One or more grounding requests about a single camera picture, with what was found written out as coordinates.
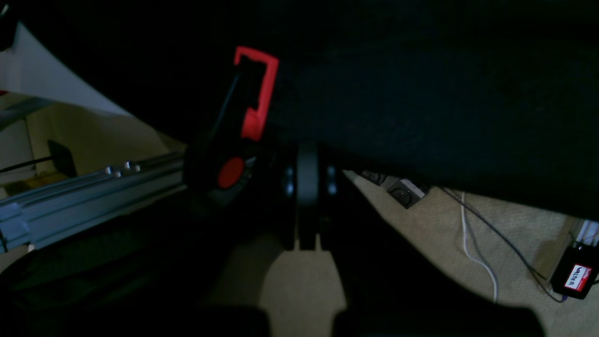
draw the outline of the black fabric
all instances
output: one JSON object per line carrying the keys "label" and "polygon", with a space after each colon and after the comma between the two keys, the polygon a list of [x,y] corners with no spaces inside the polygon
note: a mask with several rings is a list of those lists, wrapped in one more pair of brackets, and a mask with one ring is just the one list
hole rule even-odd
{"label": "black fabric", "polygon": [[599,219],[596,2],[17,3],[67,66],[184,141],[217,112],[244,44],[281,61],[266,140]]}

